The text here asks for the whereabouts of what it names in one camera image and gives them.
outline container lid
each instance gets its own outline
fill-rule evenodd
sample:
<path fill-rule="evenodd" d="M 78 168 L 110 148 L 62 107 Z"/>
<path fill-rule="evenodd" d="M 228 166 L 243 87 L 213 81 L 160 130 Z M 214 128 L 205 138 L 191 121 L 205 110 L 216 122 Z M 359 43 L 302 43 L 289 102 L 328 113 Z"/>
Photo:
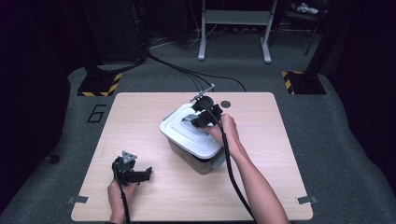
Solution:
<path fill-rule="evenodd" d="M 195 128 L 189 120 L 183 120 L 188 116 L 200 114 L 200 112 L 195 112 L 191 106 L 192 104 L 182 105 L 165 118 L 160 125 L 161 132 L 192 155 L 200 159 L 211 159 L 221 149 L 221 145 L 212 135 Z"/>

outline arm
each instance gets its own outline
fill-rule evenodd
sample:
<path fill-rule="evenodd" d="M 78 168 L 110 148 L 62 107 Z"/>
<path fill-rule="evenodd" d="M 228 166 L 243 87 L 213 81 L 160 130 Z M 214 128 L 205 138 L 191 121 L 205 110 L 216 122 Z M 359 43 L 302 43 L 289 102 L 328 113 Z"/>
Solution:
<path fill-rule="evenodd" d="M 125 193 L 126 201 L 128 205 L 131 204 L 134 197 L 134 191 L 138 183 L 132 183 L 128 186 L 122 186 L 122 190 Z M 107 187 L 108 201 L 111 207 L 111 223 L 121 224 L 125 222 L 125 210 L 122 203 L 120 187 L 117 181 L 113 178 L 110 185 Z"/>
<path fill-rule="evenodd" d="M 253 216 L 258 223 L 289 223 L 285 210 L 274 190 L 257 169 L 248 156 L 245 148 L 239 140 L 236 123 L 230 115 L 221 116 L 221 124 L 227 135 L 230 154 L 233 157 L 247 194 Z M 220 144 L 222 144 L 221 132 L 218 126 L 205 127 Z"/>

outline white plastic container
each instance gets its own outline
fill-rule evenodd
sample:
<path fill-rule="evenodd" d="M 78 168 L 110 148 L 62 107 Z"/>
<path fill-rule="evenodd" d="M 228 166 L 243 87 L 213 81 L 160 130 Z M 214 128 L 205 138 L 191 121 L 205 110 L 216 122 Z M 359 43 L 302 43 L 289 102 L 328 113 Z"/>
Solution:
<path fill-rule="evenodd" d="M 195 128 L 189 120 L 183 120 L 188 115 L 200 113 L 195 113 L 191 106 L 182 105 L 163 120 L 160 129 L 172 150 L 196 172 L 206 175 L 224 163 L 224 148 L 210 134 Z"/>

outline person's left hand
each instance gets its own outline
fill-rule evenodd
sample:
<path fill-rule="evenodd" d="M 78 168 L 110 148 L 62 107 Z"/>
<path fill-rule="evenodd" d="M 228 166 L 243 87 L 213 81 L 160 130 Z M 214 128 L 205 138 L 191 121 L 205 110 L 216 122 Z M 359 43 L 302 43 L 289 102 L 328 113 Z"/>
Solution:
<path fill-rule="evenodd" d="M 122 190 L 125 193 L 125 198 L 128 203 L 128 206 L 132 202 L 132 198 L 134 197 L 134 190 L 136 189 L 138 183 L 132 183 L 128 186 L 122 185 Z M 108 201 L 110 202 L 111 207 L 111 218 L 110 222 L 114 223 L 123 223 L 125 220 L 125 210 L 122 203 L 121 191 L 117 180 L 113 178 L 110 185 L 107 187 L 107 196 Z"/>

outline gray carpet floor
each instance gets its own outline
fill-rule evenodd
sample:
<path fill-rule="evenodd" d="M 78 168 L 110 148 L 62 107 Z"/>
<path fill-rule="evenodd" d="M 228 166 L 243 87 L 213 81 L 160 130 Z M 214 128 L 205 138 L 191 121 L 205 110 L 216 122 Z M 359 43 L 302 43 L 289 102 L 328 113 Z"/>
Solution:
<path fill-rule="evenodd" d="M 152 55 L 195 72 L 232 77 L 247 91 L 269 91 L 276 97 L 308 195 L 316 196 L 314 216 L 306 223 L 396 223 L 396 199 L 381 171 L 366 157 L 348 129 L 344 108 L 329 80 L 319 75 L 325 95 L 290 95 L 281 72 L 304 71 L 320 36 L 307 56 L 308 38 L 279 33 L 270 48 L 273 62 L 263 62 L 260 34 L 220 35 L 207 42 L 198 62 L 199 42 L 191 47 L 168 44 Z M 121 64 L 104 65 L 111 69 Z M 197 91 L 191 80 L 151 59 L 122 74 L 114 95 L 77 96 L 86 73 L 78 69 L 71 83 L 64 133 L 51 154 L 61 160 L 36 168 L 0 216 L 0 223 L 73 223 L 70 197 L 78 195 L 115 95 L 131 91 Z M 243 91 L 227 79 L 205 77 L 216 91 Z M 87 123 L 96 105 L 103 105 L 99 123 Z"/>

